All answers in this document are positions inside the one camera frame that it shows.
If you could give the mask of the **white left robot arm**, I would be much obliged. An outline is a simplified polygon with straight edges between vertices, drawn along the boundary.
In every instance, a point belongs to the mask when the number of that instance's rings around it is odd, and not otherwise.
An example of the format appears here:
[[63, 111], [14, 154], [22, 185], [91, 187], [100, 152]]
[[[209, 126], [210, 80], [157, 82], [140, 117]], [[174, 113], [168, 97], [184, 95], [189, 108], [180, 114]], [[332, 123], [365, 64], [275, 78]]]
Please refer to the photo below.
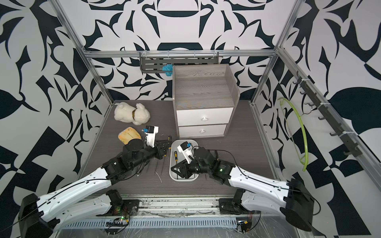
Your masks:
[[87, 202], [82, 199], [140, 174], [152, 159], [163, 159], [171, 144], [171, 137], [152, 145], [133, 139], [123, 147], [121, 153], [89, 175], [51, 193], [42, 196], [32, 193], [26, 196], [21, 202], [18, 215], [20, 236], [48, 238], [70, 223], [111, 213], [113, 209], [121, 207], [123, 200], [116, 190], [110, 190]]

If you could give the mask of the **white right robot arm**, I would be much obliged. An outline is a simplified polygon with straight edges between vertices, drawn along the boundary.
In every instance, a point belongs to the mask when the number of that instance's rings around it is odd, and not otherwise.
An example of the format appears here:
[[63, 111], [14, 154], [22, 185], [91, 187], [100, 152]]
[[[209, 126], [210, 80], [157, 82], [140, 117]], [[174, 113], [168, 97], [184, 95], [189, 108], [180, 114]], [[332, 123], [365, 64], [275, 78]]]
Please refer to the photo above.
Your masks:
[[183, 179], [207, 174], [220, 184], [235, 187], [235, 208], [280, 214], [292, 226], [310, 232], [313, 229], [315, 199], [305, 185], [296, 180], [278, 181], [250, 173], [238, 165], [216, 158], [199, 147], [193, 155], [171, 167]]

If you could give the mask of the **white storage tray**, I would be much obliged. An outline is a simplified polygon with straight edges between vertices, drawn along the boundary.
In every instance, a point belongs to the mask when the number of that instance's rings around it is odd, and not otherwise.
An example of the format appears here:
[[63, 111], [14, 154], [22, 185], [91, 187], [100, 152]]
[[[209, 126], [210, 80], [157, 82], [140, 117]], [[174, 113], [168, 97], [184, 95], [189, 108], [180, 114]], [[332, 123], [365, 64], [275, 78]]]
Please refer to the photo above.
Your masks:
[[193, 182], [195, 181], [199, 175], [198, 174], [195, 174], [195, 175], [192, 175], [190, 177], [190, 179], [174, 179], [172, 177], [172, 171], [171, 171], [171, 167], [175, 165], [175, 160], [174, 160], [174, 152], [177, 151], [178, 153], [178, 164], [181, 163], [181, 162], [185, 162], [187, 163], [186, 159], [184, 158], [184, 156], [178, 151], [177, 147], [179, 145], [181, 145], [183, 142], [189, 142], [192, 144], [193, 148], [198, 146], [198, 143], [195, 141], [195, 140], [192, 140], [192, 139], [179, 139], [179, 140], [176, 140], [172, 143], [171, 145], [171, 156], [170, 156], [170, 166], [169, 166], [169, 176], [170, 178], [173, 180], [173, 181], [176, 181], [176, 182]]

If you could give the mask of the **yellow tissue pack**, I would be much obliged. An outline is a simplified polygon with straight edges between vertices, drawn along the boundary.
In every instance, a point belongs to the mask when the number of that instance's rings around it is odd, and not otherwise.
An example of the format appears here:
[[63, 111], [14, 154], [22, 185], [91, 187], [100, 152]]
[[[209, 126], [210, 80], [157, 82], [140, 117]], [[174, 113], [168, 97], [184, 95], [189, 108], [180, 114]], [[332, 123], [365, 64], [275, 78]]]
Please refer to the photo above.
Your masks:
[[141, 135], [140, 133], [135, 130], [132, 127], [128, 127], [122, 132], [118, 134], [118, 139], [124, 144], [127, 145], [131, 140], [133, 139], [139, 139], [141, 140]]

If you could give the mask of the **white plush dog toy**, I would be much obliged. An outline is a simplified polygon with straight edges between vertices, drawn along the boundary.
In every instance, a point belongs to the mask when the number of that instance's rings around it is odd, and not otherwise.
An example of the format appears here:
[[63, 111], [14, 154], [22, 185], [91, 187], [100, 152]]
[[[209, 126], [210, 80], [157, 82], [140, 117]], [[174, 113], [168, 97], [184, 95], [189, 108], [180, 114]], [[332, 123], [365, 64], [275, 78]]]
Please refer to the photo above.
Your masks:
[[136, 107], [125, 102], [117, 103], [114, 111], [114, 119], [123, 123], [133, 123], [136, 126], [146, 124], [150, 119], [150, 113], [146, 107], [137, 103]]

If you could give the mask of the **grey wooden drawer cabinet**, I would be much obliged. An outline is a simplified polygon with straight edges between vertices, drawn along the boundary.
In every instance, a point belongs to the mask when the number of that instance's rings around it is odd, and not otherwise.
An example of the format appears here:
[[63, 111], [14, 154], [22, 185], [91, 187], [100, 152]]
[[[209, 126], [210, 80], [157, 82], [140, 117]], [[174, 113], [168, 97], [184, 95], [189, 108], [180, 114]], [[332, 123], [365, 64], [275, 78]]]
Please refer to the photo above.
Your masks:
[[179, 138], [224, 137], [240, 99], [228, 64], [173, 68], [173, 106]]

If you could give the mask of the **right controller board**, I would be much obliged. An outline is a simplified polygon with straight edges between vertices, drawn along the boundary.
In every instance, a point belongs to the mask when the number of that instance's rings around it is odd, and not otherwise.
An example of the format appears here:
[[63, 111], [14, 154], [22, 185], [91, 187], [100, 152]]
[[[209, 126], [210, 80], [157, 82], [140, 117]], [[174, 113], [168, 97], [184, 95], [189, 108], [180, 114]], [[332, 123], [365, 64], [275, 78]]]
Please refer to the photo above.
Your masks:
[[252, 227], [252, 222], [248, 220], [238, 221], [237, 223], [237, 231], [241, 234], [247, 233]]

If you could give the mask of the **controller board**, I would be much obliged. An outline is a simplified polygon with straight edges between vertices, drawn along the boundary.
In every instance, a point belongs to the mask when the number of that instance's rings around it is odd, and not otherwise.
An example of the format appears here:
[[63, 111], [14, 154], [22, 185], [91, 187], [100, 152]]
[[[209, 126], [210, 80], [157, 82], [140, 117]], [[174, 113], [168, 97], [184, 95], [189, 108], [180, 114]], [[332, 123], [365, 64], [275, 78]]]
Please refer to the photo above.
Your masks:
[[248, 220], [238, 221], [237, 223], [237, 231], [241, 234], [247, 233], [252, 227], [252, 222]]
[[106, 222], [105, 227], [106, 228], [127, 227], [129, 223], [130, 223], [129, 218], [127, 218], [126, 216], [122, 216], [122, 217], [114, 219], [113, 221]]

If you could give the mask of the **teal cloth ball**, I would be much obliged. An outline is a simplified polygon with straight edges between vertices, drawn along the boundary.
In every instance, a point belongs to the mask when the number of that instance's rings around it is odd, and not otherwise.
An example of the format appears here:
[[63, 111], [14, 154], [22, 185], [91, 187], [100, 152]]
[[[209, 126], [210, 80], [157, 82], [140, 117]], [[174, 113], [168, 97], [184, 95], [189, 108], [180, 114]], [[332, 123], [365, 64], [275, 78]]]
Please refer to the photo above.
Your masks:
[[166, 76], [172, 76], [173, 74], [173, 65], [172, 64], [166, 64], [162, 67], [163, 72], [166, 74]]

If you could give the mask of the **left controller board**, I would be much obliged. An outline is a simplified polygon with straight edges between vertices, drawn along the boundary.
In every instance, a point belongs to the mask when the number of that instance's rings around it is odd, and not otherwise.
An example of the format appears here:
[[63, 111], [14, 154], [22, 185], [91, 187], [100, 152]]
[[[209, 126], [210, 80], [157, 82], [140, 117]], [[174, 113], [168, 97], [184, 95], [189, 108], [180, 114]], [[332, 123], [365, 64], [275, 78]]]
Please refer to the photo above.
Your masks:
[[113, 221], [106, 222], [105, 227], [106, 228], [127, 227], [129, 223], [130, 223], [129, 218], [127, 218], [126, 216], [122, 216], [122, 217], [114, 219]]

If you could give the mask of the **green hoop hanger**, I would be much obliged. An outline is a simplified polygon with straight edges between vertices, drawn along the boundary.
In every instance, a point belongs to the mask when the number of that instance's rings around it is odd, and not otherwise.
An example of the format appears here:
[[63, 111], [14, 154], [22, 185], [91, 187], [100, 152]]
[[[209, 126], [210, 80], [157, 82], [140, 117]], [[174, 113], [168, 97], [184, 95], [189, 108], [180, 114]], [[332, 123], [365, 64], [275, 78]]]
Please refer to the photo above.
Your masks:
[[[279, 101], [279, 105], [281, 108], [281, 112], [283, 113], [285, 125], [288, 130], [289, 137], [291, 141], [293, 142], [293, 145], [297, 154], [297, 158], [299, 162], [302, 164], [302, 171], [306, 172], [307, 166], [309, 164], [309, 145], [308, 145], [307, 132], [306, 132], [304, 122], [302, 120], [302, 116], [298, 112], [294, 104], [288, 99], [284, 97], [280, 97], [277, 100]], [[289, 119], [290, 119], [288, 115], [289, 112], [294, 113], [295, 119], [299, 124], [299, 129], [297, 129], [295, 132], [292, 132], [291, 128], [293, 126], [296, 126], [297, 123], [289, 122]]]

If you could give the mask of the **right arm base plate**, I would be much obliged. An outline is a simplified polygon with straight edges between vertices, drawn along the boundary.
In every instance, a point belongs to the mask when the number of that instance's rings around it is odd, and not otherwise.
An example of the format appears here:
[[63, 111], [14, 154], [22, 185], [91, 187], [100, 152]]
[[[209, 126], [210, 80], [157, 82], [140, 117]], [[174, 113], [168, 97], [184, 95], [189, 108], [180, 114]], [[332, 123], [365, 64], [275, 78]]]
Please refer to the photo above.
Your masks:
[[260, 211], [249, 211], [242, 205], [237, 205], [233, 202], [233, 198], [220, 198], [218, 200], [220, 214], [223, 215], [249, 215], [249, 214], [260, 214]]

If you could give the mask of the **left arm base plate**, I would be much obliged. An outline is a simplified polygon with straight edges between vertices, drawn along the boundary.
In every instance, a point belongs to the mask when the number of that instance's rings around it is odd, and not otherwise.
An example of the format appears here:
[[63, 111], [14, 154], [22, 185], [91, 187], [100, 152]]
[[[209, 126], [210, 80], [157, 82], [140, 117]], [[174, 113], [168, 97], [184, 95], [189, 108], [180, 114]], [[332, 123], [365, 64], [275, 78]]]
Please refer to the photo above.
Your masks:
[[127, 199], [120, 201], [112, 201], [112, 207], [100, 216], [126, 216], [126, 215], [136, 215], [139, 210], [140, 200], [139, 199]]

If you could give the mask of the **grey wall shelf rack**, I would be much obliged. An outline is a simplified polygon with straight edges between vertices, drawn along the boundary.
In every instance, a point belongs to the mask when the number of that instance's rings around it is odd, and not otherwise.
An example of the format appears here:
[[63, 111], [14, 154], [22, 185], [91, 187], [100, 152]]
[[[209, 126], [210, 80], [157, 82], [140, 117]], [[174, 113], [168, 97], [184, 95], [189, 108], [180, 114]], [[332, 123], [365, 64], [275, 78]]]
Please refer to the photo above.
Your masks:
[[140, 53], [140, 70], [143, 73], [164, 73], [162, 67], [166, 64], [175, 65], [198, 65], [198, 64], [218, 64], [219, 53], [196, 53], [170, 54], [149, 56], [147, 53]]

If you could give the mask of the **grey hook rail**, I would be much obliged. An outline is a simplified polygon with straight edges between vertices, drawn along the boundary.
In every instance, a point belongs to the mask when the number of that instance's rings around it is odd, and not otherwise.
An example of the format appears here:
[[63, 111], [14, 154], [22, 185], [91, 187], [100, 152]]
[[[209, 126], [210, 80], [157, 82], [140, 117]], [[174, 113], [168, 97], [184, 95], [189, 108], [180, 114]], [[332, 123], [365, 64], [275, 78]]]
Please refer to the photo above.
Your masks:
[[363, 152], [359, 148], [359, 144], [353, 139], [350, 135], [354, 134], [352, 131], [347, 131], [344, 126], [344, 122], [335, 115], [335, 110], [331, 103], [329, 103], [322, 95], [318, 92], [315, 86], [312, 84], [309, 78], [302, 78], [302, 76], [297, 71], [297, 80], [294, 84], [301, 86], [303, 91], [302, 95], [307, 95], [312, 101], [311, 103], [306, 103], [312, 108], [315, 107], [321, 114], [321, 117], [318, 117], [320, 121], [326, 121], [330, 127], [333, 129], [333, 132], [330, 132], [330, 136], [339, 137], [340, 140], [346, 147], [344, 155], [349, 156], [353, 155], [354, 157], [361, 156]]

